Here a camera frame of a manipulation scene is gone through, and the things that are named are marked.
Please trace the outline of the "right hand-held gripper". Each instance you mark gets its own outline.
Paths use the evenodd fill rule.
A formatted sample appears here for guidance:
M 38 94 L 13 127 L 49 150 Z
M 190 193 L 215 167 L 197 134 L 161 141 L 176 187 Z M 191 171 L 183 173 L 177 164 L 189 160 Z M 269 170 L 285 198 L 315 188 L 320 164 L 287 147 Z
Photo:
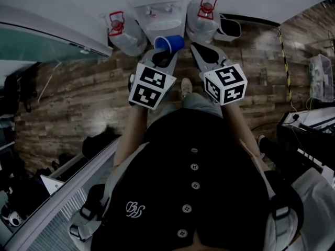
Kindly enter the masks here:
M 224 106 L 244 98 L 248 81 L 238 63 L 227 60 L 224 52 L 212 44 L 193 42 L 191 53 L 202 88 L 212 101 Z

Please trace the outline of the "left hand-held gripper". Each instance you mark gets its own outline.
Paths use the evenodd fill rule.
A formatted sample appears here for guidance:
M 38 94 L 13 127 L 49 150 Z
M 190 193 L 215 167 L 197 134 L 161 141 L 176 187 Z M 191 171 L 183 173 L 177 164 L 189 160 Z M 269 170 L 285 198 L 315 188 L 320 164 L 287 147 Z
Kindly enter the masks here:
M 154 69 L 161 62 L 163 49 L 151 49 L 145 53 L 131 83 L 128 101 L 151 110 L 156 110 L 166 93 L 176 82 L 172 76 L 178 60 L 179 51 L 172 52 L 162 65 L 162 72 Z

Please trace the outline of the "blue cup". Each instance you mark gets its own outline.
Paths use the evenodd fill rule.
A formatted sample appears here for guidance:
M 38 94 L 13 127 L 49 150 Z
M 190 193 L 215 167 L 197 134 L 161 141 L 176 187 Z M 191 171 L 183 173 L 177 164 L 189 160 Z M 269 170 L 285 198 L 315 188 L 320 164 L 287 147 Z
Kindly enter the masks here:
M 154 40 L 155 49 L 163 49 L 169 51 L 171 54 L 175 53 L 185 47 L 184 38 L 180 35 L 174 36 L 158 36 Z

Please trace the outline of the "person's right forearm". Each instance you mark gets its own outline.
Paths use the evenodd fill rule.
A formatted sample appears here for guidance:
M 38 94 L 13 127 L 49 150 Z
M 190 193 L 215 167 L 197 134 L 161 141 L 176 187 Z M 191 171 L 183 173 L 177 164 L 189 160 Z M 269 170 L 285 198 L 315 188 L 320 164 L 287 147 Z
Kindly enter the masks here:
M 258 143 L 248 127 L 246 120 L 236 102 L 221 106 L 222 116 L 230 127 L 234 137 L 241 140 L 246 147 L 260 161 L 260 165 L 264 171 L 270 170 L 269 167 L 262 161 Z

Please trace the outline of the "person's left forearm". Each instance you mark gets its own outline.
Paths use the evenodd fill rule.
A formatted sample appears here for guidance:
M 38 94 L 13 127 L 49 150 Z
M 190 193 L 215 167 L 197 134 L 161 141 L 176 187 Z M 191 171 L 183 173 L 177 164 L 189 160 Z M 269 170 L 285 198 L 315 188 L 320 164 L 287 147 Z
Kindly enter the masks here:
M 125 130 L 114 156 L 114 167 L 124 162 L 142 144 L 147 129 L 148 109 L 134 105 L 130 108 Z

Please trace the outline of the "white water dispenser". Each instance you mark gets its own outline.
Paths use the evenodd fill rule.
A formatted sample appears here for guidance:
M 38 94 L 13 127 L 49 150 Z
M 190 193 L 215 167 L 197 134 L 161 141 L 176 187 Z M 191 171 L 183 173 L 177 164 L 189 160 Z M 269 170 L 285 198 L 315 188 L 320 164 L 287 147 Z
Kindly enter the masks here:
M 151 43 L 158 36 L 184 36 L 188 0 L 124 0 Z M 173 5 L 171 13 L 164 9 Z M 146 15 L 151 6 L 155 16 Z

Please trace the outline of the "white bin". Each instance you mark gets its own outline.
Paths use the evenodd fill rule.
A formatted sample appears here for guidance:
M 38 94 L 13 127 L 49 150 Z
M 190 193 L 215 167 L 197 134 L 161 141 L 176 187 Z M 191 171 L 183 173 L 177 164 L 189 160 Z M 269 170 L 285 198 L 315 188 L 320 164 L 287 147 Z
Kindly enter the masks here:
M 214 34 L 214 39 L 219 41 L 231 42 L 241 36 L 240 24 L 231 19 L 227 19 L 223 14 L 220 16 L 220 26 Z

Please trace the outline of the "person's grey denim shorts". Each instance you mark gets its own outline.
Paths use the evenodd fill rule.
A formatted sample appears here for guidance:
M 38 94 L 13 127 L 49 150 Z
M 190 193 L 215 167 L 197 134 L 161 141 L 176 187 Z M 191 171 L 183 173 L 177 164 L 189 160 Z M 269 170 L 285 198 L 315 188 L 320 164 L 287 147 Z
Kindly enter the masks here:
M 206 112 L 223 118 L 222 112 L 205 97 L 198 93 L 188 93 L 183 97 L 183 108 Z

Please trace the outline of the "yellow black striped floor tape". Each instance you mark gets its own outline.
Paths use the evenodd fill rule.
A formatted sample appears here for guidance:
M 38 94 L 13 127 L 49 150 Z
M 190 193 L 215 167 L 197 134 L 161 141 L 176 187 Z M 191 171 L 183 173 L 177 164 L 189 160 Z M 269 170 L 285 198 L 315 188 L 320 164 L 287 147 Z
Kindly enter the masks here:
M 280 27 L 277 28 L 277 33 L 278 33 L 278 37 L 279 37 L 279 40 L 280 40 L 280 46 L 281 46 L 281 49 L 282 49 L 282 57 L 283 57 L 284 65 L 285 65 L 289 103 L 292 104 L 291 77 L 290 77 L 290 74 L 289 74 L 286 52 L 285 52 L 285 48 L 284 48 L 284 44 L 283 44 L 283 37 L 282 37 L 282 34 L 281 34 Z

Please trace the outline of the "black framed desk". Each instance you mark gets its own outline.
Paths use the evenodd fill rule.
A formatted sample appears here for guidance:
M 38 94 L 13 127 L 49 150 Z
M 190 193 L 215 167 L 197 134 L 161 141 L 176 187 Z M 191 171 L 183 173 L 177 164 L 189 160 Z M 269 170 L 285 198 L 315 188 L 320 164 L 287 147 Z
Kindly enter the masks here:
M 288 112 L 276 136 L 321 168 L 329 183 L 335 177 L 335 107 Z

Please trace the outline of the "white stick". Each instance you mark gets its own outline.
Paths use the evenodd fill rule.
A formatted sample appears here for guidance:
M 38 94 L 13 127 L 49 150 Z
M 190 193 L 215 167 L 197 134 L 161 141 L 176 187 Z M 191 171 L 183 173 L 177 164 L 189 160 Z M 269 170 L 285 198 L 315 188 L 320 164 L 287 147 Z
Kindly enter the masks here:
M 50 81 L 52 80 L 52 78 L 53 78 L 53 76 L 54 76 L 54 73 L 55 73 L 56 69 L 57 69 L 61 64 L 62 64 L 62 62 L 59 61 L 58 64 L 53 68 L 51 75 L 49 76 L 47 82 L 45 83 L 45 85 L 44 85 L 44 87 L 43 87 L 43 89 L 42 89 L 42 91 L 41 91 L 41 93 L 40 93 L 40 95 L 39 95 L 39 97 L 38 97 L 38 99 L 37 99 L 37 104 L 40 104 L 40 100 L 41 100 L 41 98 L 42 98 L 42 95 L 44 94 L 44 92 L 45 92 L 45 90 L 47 89 L 47 87 L 48 87 Z

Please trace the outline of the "clear plastic box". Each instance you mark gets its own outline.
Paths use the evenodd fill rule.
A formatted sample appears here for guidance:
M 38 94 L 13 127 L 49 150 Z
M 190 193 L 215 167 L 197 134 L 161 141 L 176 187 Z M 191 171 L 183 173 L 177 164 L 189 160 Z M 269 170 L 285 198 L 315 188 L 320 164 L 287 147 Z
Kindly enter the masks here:
M 319 54 L 309 59 L 310 97 L 322 102 L 333 102 L 334 85 L 331 60 Z

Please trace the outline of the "frosted glass door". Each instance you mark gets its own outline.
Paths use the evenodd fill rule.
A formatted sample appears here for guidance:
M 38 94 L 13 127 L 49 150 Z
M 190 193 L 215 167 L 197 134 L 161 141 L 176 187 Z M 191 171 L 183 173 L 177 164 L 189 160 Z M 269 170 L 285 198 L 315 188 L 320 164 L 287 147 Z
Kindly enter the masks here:
M 0 60 L 62 62 L 109 56 L 43 32 L 0 22 Z

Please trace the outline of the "person's black shirt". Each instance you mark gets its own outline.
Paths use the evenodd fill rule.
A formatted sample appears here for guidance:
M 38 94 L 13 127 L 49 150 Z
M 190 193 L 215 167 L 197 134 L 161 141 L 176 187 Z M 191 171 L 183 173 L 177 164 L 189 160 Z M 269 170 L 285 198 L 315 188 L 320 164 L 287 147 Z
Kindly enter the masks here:
M 218 116 L 181 108 L 150 125 L 123 162 L 91 251 L 283 251 L 301 199 Z

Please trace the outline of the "white sheet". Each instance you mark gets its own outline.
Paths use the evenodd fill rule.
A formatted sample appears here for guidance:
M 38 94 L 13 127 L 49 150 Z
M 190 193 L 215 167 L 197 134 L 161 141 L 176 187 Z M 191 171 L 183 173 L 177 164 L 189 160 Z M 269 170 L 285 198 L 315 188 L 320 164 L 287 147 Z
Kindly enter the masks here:
M 63 181 L 59 181 L 44 175 L 41 175 L 40 177 L 49 195 L 53 195 L 64 185 Z

